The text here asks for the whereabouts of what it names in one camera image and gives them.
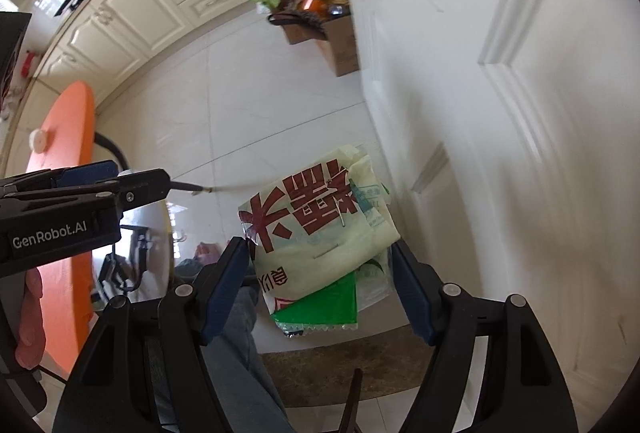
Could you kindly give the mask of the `cream kitchen cabinets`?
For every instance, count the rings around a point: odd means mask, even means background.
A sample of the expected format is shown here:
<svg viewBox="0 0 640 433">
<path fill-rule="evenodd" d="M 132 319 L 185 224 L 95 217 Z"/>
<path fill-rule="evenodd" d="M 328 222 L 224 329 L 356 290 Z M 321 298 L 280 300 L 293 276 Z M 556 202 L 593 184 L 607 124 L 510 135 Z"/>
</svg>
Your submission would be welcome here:
<svg viewBox="0 0 640 433">
<path fill-rule="evenodd" d="M 98 104 L 145 63 L 244 0 L 84 0 L 63 21 L 27 86 L 88 83 Z"/>
</svg>

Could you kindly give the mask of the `white door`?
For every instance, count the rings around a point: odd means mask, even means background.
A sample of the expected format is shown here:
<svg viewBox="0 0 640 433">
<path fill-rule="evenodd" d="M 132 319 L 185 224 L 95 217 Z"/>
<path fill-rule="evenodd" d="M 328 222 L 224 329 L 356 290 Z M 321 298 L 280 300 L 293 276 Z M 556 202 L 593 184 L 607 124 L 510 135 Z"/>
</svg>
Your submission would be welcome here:
<svg viewBox="0 0 640 433">
<path fill-rule="evenodd" d="M 639 0 L 354 0 L 405 237 L 532 304 L 584 432 L 639 427 Z"/>
</svg>

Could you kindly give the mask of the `cardboard box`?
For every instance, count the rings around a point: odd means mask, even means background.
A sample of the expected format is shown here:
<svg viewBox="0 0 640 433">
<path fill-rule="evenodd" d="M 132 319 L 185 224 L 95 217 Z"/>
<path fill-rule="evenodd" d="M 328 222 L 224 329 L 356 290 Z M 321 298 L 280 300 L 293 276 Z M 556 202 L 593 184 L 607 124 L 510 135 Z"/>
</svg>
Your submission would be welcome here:
<svg viewBox="0 0 640 433">
<path fill-rule="evenodd" d="M 293 17 L 274 19 L 272 23 L 280 26 L 290 45 L 314 42 L 336 76 L 360 70 L 356 33 L 351 16 L 328 20 L 322 23 L 321 29 Z"/>
</svg>

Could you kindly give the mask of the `cream trash bag red print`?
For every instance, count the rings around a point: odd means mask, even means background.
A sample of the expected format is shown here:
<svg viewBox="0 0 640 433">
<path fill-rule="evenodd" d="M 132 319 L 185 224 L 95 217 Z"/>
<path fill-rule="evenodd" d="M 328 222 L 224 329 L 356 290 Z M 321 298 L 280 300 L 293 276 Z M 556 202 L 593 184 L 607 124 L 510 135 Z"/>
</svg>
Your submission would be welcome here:
<svg viewBox="0 0 640 433">
<path fill-rule="evenodd" d="M 392 292 L 399 238 L 366 148 L 345 145 L 262 187 L 238 208 L 269 315 L 287 337 L 355 330 Z"/>
</svg>

